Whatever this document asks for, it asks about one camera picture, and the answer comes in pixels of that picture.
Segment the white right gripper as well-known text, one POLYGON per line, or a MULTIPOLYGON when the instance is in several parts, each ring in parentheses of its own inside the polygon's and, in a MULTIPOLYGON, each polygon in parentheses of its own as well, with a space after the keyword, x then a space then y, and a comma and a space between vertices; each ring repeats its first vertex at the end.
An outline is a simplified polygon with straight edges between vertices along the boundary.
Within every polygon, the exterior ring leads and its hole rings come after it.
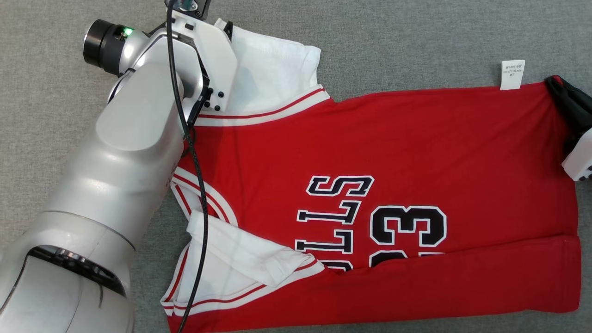
POLYGON ((545 85, 568 128, 562 167, 574 182, 591 179, 592 99, 558 75, 547 77, 545 85))

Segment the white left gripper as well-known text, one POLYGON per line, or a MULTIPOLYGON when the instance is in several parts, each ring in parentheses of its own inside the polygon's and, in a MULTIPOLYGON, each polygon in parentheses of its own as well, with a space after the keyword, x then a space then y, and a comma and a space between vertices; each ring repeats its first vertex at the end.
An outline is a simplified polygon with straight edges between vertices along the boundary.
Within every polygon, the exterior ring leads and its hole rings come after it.
POLYGON ((228 109, 238 68, 230 38, 220 28, 173 10, 171 18, 175 72, 183 84, 183 97, 207 100, 215 111, 228 109))

